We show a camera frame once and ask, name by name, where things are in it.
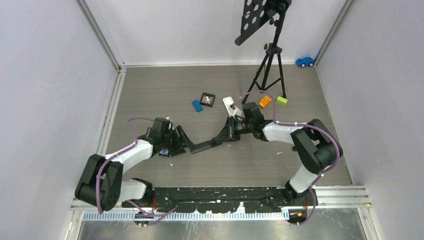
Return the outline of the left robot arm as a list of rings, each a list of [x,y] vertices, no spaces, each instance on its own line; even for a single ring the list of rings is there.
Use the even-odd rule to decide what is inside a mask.
[[[157,117],[145,134],[128,146],[107,155],[92,154],[82,171],[74,197],[97,208],[101,214],[118,203],[148,207],[154,200],[152,184],[140,178],[123,180],[125,172],[156,155],[173,157],[194,146],[180,125]]]

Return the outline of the white remote control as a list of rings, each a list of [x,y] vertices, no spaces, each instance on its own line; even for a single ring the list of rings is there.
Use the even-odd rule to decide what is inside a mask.
[[[229,115],[230,117],[232,117],[232,116],[230,115],[229,106],[230,106],[231,104],[234,104],[234,105],[235,105],[233,98],[232,98],[231,96],[224,97],[224,98],[222,99],[222,101],[223,101],[223,104],[224,104],[224,106],[225,106],[225,108],[226,108],[226,111],[227,111],[228,115]]]

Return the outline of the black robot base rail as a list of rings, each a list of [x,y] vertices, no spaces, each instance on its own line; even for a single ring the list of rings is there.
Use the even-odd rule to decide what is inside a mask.
[[[317,206],[315,190],[296,193],[275,186],[233,187],[154,187],[147,183],[142,199],[134,200],[141,208],[154,207],[160,213],[175,209],[177,213],[234,213],[240,207],[245,213],[277,213],[284,207],[307,210]]]

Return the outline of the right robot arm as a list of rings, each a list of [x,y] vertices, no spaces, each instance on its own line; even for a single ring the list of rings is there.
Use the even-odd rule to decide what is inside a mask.
[[[287,181],[282,191],[283,201],[299,205],[310,187],[326,171],[334,167],[343,155],[340,144],[319,119],[307,123],[282,123],[265,119],[260,107],[249,102],[242,106],[243,116],[229,116],[221,132],[210,142],[210,147],[240,140],[243,134],[252,134],[264,142],[291,144],[301,166]]]

